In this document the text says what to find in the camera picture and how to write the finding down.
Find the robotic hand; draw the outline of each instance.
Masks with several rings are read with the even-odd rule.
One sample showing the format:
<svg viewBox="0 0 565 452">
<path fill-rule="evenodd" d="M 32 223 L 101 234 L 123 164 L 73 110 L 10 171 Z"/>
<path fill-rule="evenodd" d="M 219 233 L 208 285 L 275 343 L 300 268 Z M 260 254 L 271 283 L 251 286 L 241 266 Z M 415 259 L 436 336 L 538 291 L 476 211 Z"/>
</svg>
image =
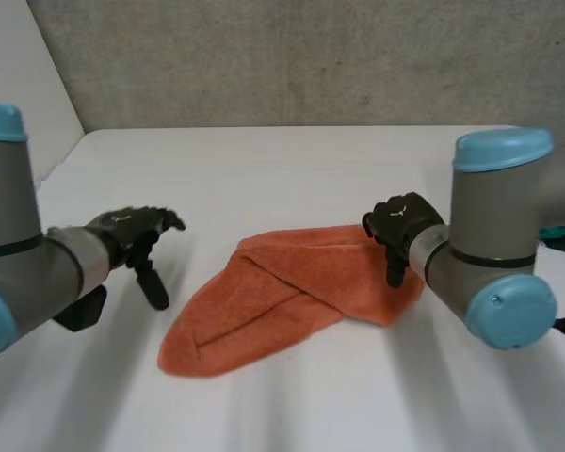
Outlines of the robotic hand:
<svg viewBox="0 0 565 452">
<path fill-rule="evenodd" d="M 126 265 L 133 268 L 137 274 L 137 281 L 145 297 L 157 311 L 163 311 L 170 305 L 170 299 L 161 279 L 153 269 L 149 254 L 159 236 L 169 228 L 183 231 L 186 226 L 175 212 L 167 209 L 143 207 L 134 209 L 127 207 L 115 212 L 101 214 L 86 227 L 82 228 L 50 228 L 46 239 L 53 240 L 67 248 L 80 234 L 91 233 L 99 238 L 108 255 L 109 271 Z M 97 255 L 95 263 L 105 267 L 105 257 Z M 80 268 L 83 280 L 84 268 Z M 97 272 L 98 279 L 102 279 L 103 271 Z M 71 331 L 80 331 L 91 327 L 98 322 L 106 300 L 106 289 L 98 285 L 78 301 L 66 307 L 54 317 L 54 320 Z"/>
<path fill-rule="evenodd" d="M 387 282 L 412 269 L 490 347 L 526 347 L 551 328 L 557 301 L 534 276 L 540 229 L 565 226 L 565 150 L 541 129 L 475 132 L 457 141 L 450 224 L 421 196 L 378 203 L 363 217 L 387 247 Z"/>
<path fill-rule="evenodd" d="M 169 305 L 149 255 L 185 224 L 167 209 L 107 212 L 86 226 L 43 234 L 20 112 L 0 104 L 0 352 L 50 319 L 71 331 L 94 325 L 111 270 L 133 268 L 149 303 Z"/>
</svg>

